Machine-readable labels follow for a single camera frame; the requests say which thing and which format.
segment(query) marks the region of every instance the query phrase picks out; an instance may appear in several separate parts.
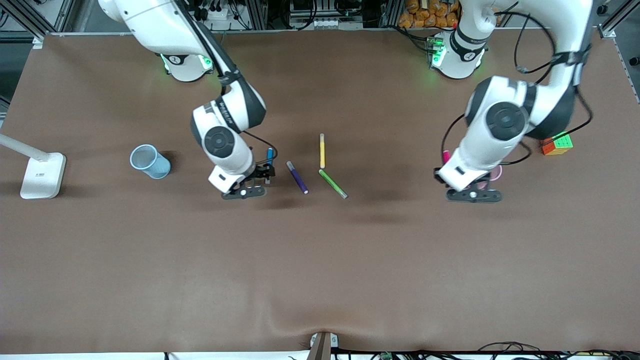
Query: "yellow marker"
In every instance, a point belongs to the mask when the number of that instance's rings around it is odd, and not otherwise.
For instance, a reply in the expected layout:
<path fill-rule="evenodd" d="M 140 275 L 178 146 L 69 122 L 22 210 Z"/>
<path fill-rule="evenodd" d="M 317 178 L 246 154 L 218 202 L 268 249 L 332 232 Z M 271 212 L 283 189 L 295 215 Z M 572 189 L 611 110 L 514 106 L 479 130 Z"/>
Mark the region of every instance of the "yellow marker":
<path fill-rule="evenodd" d="M 320 134 L 320 168 L 324 168 L 324 134 Z"/>

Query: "white lamp base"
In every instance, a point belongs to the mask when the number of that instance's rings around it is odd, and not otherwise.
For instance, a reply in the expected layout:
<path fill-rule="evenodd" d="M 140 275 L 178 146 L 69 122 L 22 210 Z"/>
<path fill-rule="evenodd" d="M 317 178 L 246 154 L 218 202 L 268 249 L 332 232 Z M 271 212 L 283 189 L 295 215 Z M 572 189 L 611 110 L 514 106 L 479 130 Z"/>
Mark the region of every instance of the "white lamp base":
<path fill-rule="evenodd" d="M 59 152 L 49 153 L 49 161 L 30 158 L 24 173 L 20 196 L 23 199 L 51 199 L 60 191 L 67 158 Z"/>

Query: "blue mesh pen holder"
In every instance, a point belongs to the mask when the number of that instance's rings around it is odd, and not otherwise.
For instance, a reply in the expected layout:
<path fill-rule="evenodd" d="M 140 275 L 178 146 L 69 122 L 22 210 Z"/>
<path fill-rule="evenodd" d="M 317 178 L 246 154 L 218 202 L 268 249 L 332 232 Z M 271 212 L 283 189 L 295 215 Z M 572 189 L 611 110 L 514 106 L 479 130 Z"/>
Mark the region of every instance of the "blue mesh pen holder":
<path fill-rule="evenodd" d="M 135 148 L 129 156 L 129 163 L 152 179 L 162 179 L 171 170 L 171 163 L 158 150 L 149 144 Z"/>

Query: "cable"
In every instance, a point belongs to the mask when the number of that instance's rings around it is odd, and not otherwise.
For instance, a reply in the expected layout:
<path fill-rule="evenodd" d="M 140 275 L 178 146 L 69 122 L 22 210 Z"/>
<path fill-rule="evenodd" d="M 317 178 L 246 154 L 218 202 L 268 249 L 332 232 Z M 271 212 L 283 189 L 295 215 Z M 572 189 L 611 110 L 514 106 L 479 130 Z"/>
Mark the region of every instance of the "cable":
<path fill-rule="evenodd" d="M 316 15 L 318 13 L 318 3 L 316 2 L 316 0 L 309 1 L 313 3 L 313 6 L 309 6 L 309 20 L 302 28 L 298 29 L 298 31 L 306 29 L 316 19 Z"/>
<path fill-rule="evenodd" d="M 554 40 L 553 36 L 551 35 L 551 32 L 549 32 L 549 30 L 540 21 L 538 21 L 535 17 L 533 17 L 531 15 L 524 14 L 524 13 L 507 12 L 507 11 L 505 11 L 505 12 L 497 12 L 495 14 L 496 15 L 519 15 L 519 16 L 526 17 L 527 21 L 531 20 L 531 21 L 535 22 L 536 25 L 538 25 L 542 29 L 542 31 L 544 31 L 545 35 L 549 39 L 549 42 L 551 43 L 551 48 L 552 48 L 552 55 L 556 53 L 556 51 L 557 51 L 556 41 Z M 551 68 L 552 68 L 551 66 L 547 68 L 547 71 L 545 71 L 545 73 L 542 75 L 542 77 L 539 78 L 536 81 L 536 84 L 540 84 L 549 75 L 549 73 L 551 72 Z"/>
<path fill-rule="evenodd" d="M 178 9 L 180 9 L 180 12 L 182 12 L 182 16 L 184 16 L 184 19 L 187 21 L 187 23 L 189 23 L 189 26 L 191 27 L 191 30 L 193 30 L 193 33 L 196 35 L 196 37 L 198 38 L 198 40 L 202 44 L 202 47 L 204 47 L 205 51 L 207 51 L 207 55 L 209 56 L 209 59 L 213 62 L 213 65 L 216 67 L 216 70 L 218 71 L 218 77 L 219 78 L 222 77 L 222 71 L 220 70 L 220 64 L 218 64 L 218 61 L 216 60 L 216 57 L 214 55 L 214 51 L 211 49 L 210 46 L 207 45 L 207 41 L 202 36 L 202 34 L 199 32 L 196 24 L 191 20 L 191 15 L 187 11 L 187 8 L 184 6 L 184 1 L 176 0 L 173 3 L 176 4 Z M 227 87 L 223 85 L 222 88 L 220 89 L 220 95 L 224 95 L 226 92 L 227 92 Z"/>
<path fill-rule="evenodd" d="M 249 25 L 247 25 L 244 20 L 242 19 L 242 12 L 240 11 L 240 9 L 238 8 L 238 4 L 236 2 L 236 0 L 229 0 L 229 10 L 231 10 L 231 13 L 234 16 L 234 19 L 238 21 L 238 23 L 240 23 L 240 25 L 242 25 L 242 27 L 245 30 L 251 30 L 251 28 L 249 28 Z"/>
<path fill-rule="evenodd" d="M 285 14 L 286 14 L 285 3 L 291 5 L 289 1 L 290 0 L 282 0 L 282 2 L 280 3 L 280 21 L 282 21 L 282 24 L 284 25 L 285 29 L 291 30 L 293 28 L 289 24 L 289 21 L 285 19 Z"/>
<path fill-rule="evenodd" d="M 335 0 L 335 1 L 333 2 L 333 8 L 334 8 L 334 9 L 335 9 L 335 11 L 337 11 L 340 15 L 342 15 L 342 16 L 357 16 L 357 15 L 362 14 L 362 3 L 360 3 L 360 9 L 359 9 L 359 10 L 356 10 L 356 11 L 354 11 L 354 12 L 349 13 L 349 10 L 346 10 L 346 9 L 345 9 L 345 10 L 342 10 L 342 9 L 340 9 L 340 8 L 338 7 L 338 2 L 339 2 L 339 1 L 340 1 L 340 0 Z"/>
<path fill-rule="evenodd" d="M 442 166 L 444 166 L 444 158 L 442 157 L 442 154 L 444 154 L 444 143 L 447 141 L 447 137 L 449 137 L 449 133 L 451 132 L 451 129 L 453 129 L 453 126 L 456 125 L 456 123 L 460 121 L 460 119 L 462 119 L 464 116 L 465 114 L 462 114 L 456 120 L 453 120 L 451 125 L 449 125 L 447 131 L 444 133 L 444 136 L 442 137 L 442 143 L 440 144 L 440 158 L 442 159 Z"/>
<path fill-rule="evenodd" d="M 243 133 L 245 133 L 245 134 L 249 135 L 250 137 L 252 137 L 252 138 L 254 138 L 254 139 L 258 140 L 258 141 L 264 142 L 264 143 L 265 143 L 265 144 L 267 144 L 270 148 L 272 148 L 272 149 L 273 149 L 273 157 L 271 157 L 271 158 L 269 158 L 269 159 L 264 159 L 264 160 L 262 160 L 262 161 L 258 161 L 258 162 L 256 162 L 256 163 L 255 163 L 256 165 L 261 165 L 261 164 L 267 163 L 267 162 L 269 162 L 269 161 L 273 161 L 273 160 L 275 160 L 275 158 L 277 158 L 277 157 L 278 157 L 278 149 L 277 149 L 275 146 L 273 146 L 271 143 L 269 143 L 268 141 L 266 141 L 266 140 L 264 140 L 264 139 L 259 138 L 258 136 L 255 136 L 254 134 L 251 134 L 250 132 L 248 132 L 248 131 L 246 131 L 246 130 L 245 130 L 245 131 L 243 131 Z"/>
<path fill-rule="evenodd" d="M 449 125 L 449 127 L 447 128 L 447 131 L 445 131 L 444 136 L 442 137 L 442 143 L 440 143 L 440 158 L 442 159 L 442 165 L 443 166 L 444 166 L 445 163 L 444 163 L 444 158 L 442 157 L 442 154 L 444 154 L 445 142 L 447 141 L 447 138 L 449 137 L 449 133 L 451 132 L 451 129 L 453 129 L 453 127 L 458 123 L 458 121 L 460 121 L 464 116 L 465 116 L 465 114 L 462 114 L 456 120 L 453 120 L 451 125 Z M 531 148 L 527 144 L 525 144 L 523 142 L 520 142 L 520 145 L 527 150 L 527 154 L 523 158 L 520 158 L 520 159 L 515 160 L 515 161 L 509 161 L 509 162 L 505 162 L 505 163 L 500 163 L 500 165 L 506 166 L 506 165 L 514 165 L 514 164 L 517 164 L 517 163 L 521 163 L 521 162 L 525 161 L 526 159 L 528 159 L 531 156 L 531 154 L 533 154 L 533 151 L 531 150 Z M 487 345 L 481 347 L 478 351 L 482 351 L 482 349 L 484 349 L 486 347 L 490 347 L 492 345 L 505 345 L 505 344 L 507 344 L 507 343 L 491 343 L 491 344 L 487 344 Z M 509 347 L 518 346 L 519 345 L 519 343 L 508 343 L 508 344 L 509 344 Z"/>
<path fill-rule="evenodd" d="M 513 3 L 513 5 L 509 6 L 508 8 L 506 8 L 506 12 L 510 12 L 511 10 L 513 10 L 514 7 L 518 6 L 520 2 L 516 1 L 515 3 Z"/>
<path fill-rule="evenodd" d="M 520 142 L 520 146 L 525 148 L 525 150 L 527 151 L 527 154 L 523 158 L 520 158 L 520 159 L 515 160 L 515 161 L 508 161 L 508 162 L 505 162 L 505 163 L 500 163 L 500 165 L 502 165 L 502 166 L 514 165 L 514 164 L 517 164 L 517 163 L 521 163 L 521 162 L 525 161 L 526 159 L 529 159 L 529 156 L 531 156 L 531 154 L 533 154 L 533 151 L 531 151 L 531 148 L 527 144 L 525 144 L 523 142 Z"/>
<path fill-rule="evenodd" d="M 553 138 L 551 138 L 551 140 L 543 142 L 541 146 L 548 145 L 548 144 L 560 139 L 563 136 L 572 134 L 572 133 L 582 129 L 583 127 L 589 125 L 589 123 L 593 120 L 593 110 L 591 109 L 591 107 L 589 106 L 587 101 L 582 96 L 582 92 L 580 92 L 580 88 L 578 86 L 575 87 L 575 95 L 578 97 L 578 100 L 580 101 L 580 103 L 581 103 L 582 107 L 584 108 L 584 110 L 587 111 L 587 114 L 589 115 L 588 119 L 585 122 L 581 123 L 580 125 L 576 126 L 575 128 L 567 131 L 566 133 L 555 135 Z"/>
<path fill-rule="evenodd" d="M 522 67 L 518 65 L 518 47 L 520 46 L 520 41 L 522 39 L 522 34 L 524 34 L 524 29 L 527 27 L 527 23 L 529 22 L 530 17 L 527 16 L 524 20 L 524 24 L 522 24 L 522 29 L 520 29 L 520 34 L 518 35 L 518 40 L 516 41 L 516 47 L 513 49 L 513 65 L 516 67 L 516 70 L 521 72 L 522 74 L 533 74 L 536 71 L 544 69 L 545 67 L 551 65 L 551 61 L 548 61 L 544 65 L 540 65 L 533 70 L 529 70 L 526 67 Z"/>
<path fill-rule="evenodd" d="M 423 38 L 423 37 L 418 37 L 418 36 L 416 36 L 416 35 L 409 34 L 409 32 L 408 32 L 406 29 L 404 29 L 404 28 L 400 28 L 400 27 L 395 26 L 395 25 L 388 25 L 388 26 L 385 26 L 385 27 L 386 27 L 386 28 L 395 29 L 395 30 L 396 30 L 396 31 L 398 31 L 400 34 L 402 34 L 402 35 L 404 35 L 404 36 L 408 37 L 408 38 L 409 38 L 409 40 L 411 40 L 411 42 L 412 42 L 412 43 L 413 43 L 413 44 L 414 44 L 418 49 L 420 49 L 421 51 L 424 51 L 425 53 L 434 53 L 434 51 L 429 50 L 429 49 L 426 49 L 425 47 L 420 46 L 420 44 L 418 44 L 418 43 L 416 42 L 416 40 L 420 40 L 420 41 L 427 41 L 427 38 L 426 38 L 426 37 L 424 37 L 424 38 Z"/>

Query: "green marker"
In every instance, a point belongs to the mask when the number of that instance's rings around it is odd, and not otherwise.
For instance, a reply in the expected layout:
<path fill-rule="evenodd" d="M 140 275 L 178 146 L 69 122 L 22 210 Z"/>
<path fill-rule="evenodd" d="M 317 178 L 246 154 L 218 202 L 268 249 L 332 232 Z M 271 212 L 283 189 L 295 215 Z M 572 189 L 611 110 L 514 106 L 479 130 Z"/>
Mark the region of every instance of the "green marker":
<path fill-rule="evenodd" d="M 320 174 L 320 176 L 322 176 L 322 177 L 323 177 L 323 179 L 324 179 L 324 180 L 326 180 L 326 182 L 327 182 L 327 183 L 329 183 L 329 185 L 331 185 L 331 187 L 332 187 L 332 188 L 333 188 L 337 193 L 339 193 L 339 194 L 340 194 L 340 196 L 341 196 L 343 199 L 346 199 L 346 198 L 348 198 L 348 197 L 349 197 L 349 195 L 347 195 L 347 193 L 346 193 L 346 192 L 342 191 L 342 189 L 338 186 L 338 184 L 336 184 L 336 183 L 335 183 L 335 181 L 333 181 L 333 179 L 331 179 L 331 178 L 329 177 L 329 175 L 327 175 L 327 173 L 326 173 L 326 172 L 324 172 L 324 170 L 323 170 L 323 169 L 318 170 L 318 174 Z"/>

